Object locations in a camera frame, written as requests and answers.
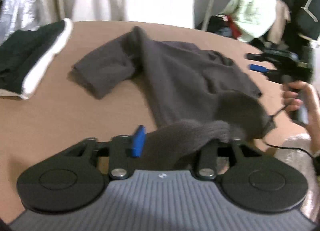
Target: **tan table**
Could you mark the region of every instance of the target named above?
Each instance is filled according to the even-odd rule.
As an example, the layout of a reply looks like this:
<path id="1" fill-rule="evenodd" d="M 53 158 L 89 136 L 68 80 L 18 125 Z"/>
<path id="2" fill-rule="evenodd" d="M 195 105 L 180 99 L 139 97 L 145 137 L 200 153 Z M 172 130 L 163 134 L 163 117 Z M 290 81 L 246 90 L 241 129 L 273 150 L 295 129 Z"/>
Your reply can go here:
<path id="1" fill-rule="evenodd" d="M 30 100 L 0 98 L 0 217 L 12 221 L 23 206 L 16 192 L 16 180 L 28 167 L 87 137 L 108 141 L 119 134 L 131 134 L 139 124 L 156 129 L 143 93 L 131 81 L 117 85 L 112 93 L 96 100 L 68 78 L 73 64 L 85 54 L 139 25 L 155 40 L 195 43 L 202 49 L 220 51 L 250 75 L 263 92 L 260 99 L 268 113 L 281 107 L 280 86 L 263 75 L 248 71 L 247 44 L 211 33 L 173 26 L 137 22 L 77 22 L 71 39 L 55 57 L 36 94 Z M 276 118 L 278 128 L 268 141 L 281 145 L 284 138 L 304 132 L 285 113 Z M 266 147 L 257 141 L 256 145 Z"/>

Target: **human hand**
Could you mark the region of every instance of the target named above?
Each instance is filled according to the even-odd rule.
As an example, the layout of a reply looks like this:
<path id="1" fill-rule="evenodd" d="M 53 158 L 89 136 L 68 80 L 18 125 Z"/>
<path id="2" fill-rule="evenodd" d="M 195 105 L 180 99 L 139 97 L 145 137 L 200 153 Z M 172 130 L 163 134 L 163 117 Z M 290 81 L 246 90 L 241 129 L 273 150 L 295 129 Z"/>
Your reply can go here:
<path id="1" fill-rule="evenodd" d="M 311 84 L 308 84 L 303 81 L 296 81 L 283 85 L 284 92 L 282 95 L 282 103 L 284 105 L 287 105 L 285 109 L 287 113 L 298 110 L 303 104 L 303 102 L 300 99 L 297 99 L 298 93 L 290 91 L 289 88 L 301 90 L 305 93 L 305 105 L 307 107 L 308 113 L 319 111 L 320 105 L 316 89 Z"/>
<path id="2" fill-rule="evenodd" d="M 315 152 L 320 149 L 320 103 L 318 93 L 311 84 L 302 81 L 283 85 L 282 103 L 287 105 L 285 111 L 288 114 L 298 110 L 303 104 L 301 100 L 297 99 L 298 93 L 290 91 L 289 88 L 304 92 L 305 106 L 308 110 L 308 125 L 306 125 L 306 130 L 311 137 L 311 148 Z"/>

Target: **red fabric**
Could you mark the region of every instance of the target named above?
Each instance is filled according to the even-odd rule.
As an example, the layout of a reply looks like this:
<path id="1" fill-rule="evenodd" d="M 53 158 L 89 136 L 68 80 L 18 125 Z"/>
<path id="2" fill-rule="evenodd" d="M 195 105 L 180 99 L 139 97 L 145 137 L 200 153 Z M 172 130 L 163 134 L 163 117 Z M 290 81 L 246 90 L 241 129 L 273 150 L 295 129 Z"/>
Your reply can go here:
<path id="1" fill-rule="evenodd" d="M 229 21 L 229 27 L 232 31 L 232 37 L 234 39 L 238 39 L 238 37 L 241 36 L 241 32 L 238 30 L 237 25 L 233 23 L 231 16 L 228 15 L 227 17 L 228 17 L 228 21 Z"/>

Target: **gray ribbed base plate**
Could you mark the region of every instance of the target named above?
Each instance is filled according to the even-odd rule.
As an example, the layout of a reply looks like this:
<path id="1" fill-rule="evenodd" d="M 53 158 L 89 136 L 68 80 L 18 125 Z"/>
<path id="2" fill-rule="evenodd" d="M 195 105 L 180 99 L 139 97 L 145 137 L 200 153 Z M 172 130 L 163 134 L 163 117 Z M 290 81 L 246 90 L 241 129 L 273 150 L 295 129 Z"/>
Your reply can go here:
<path id="1" fill-rule="evenodd" d="M 63 215 L 25 211 L 14 231 L 311 231 L 300 211 L 262 215 L 245 211 L 220 194 L 213 182 L 189 171 L 135 171 L 112 181 L 91 205 Z"/>

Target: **circular pad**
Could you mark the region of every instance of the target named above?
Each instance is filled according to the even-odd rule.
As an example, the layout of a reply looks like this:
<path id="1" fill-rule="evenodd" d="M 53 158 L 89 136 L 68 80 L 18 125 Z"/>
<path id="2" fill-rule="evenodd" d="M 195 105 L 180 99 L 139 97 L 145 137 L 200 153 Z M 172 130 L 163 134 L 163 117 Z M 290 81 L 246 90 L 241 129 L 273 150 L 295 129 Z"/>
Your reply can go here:
<path id="1" fill-rule="evenodd" d="M 221 186 L 235 204 L 261 213 L 299 208 L 308 190 L 299 171 L 268 156 L 244 158 L 222 176 Z"/>
<path id="2" fill-rule="evenodd" d="M 33 211 L 62 213 L 94 201 L 104 190 L 102 173 L 81 157 L 54 156 L 23 172 L 17 191 Z"/>
<path id="3" fill-rule="evenodd" d="M 263 191 L 276 191 L 285 185 L 285 178 L 271 170 L 257 170 L 249 176 L 250 184 Z"/>

